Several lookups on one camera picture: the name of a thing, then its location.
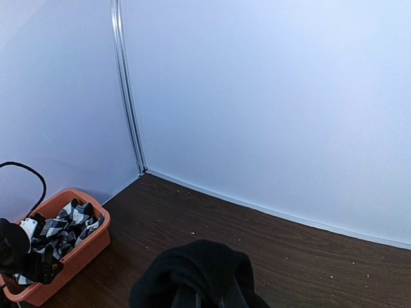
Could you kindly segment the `black t-shirt blue logo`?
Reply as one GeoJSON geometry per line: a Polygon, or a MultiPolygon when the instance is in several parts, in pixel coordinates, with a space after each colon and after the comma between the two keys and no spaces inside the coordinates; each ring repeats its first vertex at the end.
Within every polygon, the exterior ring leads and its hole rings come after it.
{"type": "Polygon", "coordinates": [[[249,256],[199,239],[153,260],[130,290],[129,307],[268,307],[255,292],[249,256]]]}

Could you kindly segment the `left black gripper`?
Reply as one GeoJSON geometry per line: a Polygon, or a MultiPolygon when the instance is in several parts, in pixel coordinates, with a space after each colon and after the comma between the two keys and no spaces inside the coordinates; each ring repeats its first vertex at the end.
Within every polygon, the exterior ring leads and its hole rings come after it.
{"type": "Polygon", "coordinates": [[[19,224],[1,219],[1,273],[19,285],[52,283],[63,264],[54,257],[52,247],[36,249],[37,238],[29,240],[19,224]]]}

